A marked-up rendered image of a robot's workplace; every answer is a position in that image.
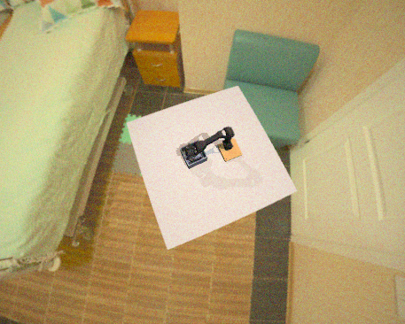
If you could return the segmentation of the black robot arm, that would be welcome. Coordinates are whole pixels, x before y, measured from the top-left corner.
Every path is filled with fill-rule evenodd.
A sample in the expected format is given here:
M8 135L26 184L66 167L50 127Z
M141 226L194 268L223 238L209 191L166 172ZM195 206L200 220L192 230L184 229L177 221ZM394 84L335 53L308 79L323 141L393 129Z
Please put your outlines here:
M223 135L222 130L225 130L226 135ZM231 138L234 137L234 135L235 135L232 127L230 127L230 126L224 127L222 130L220 130L216 134L208 137L204 141L198 141L198 142L194 143L193 145L188 143L188 145L186 146L186 151L185 151L186 156L190 157L195 154L199 154L200 152L205 150L207 145L209 145L210 143L213 143L216 140L221 139L221 138L224 138L224 140L222 141L224 149L225 150L232 149L234 146L231 142Z

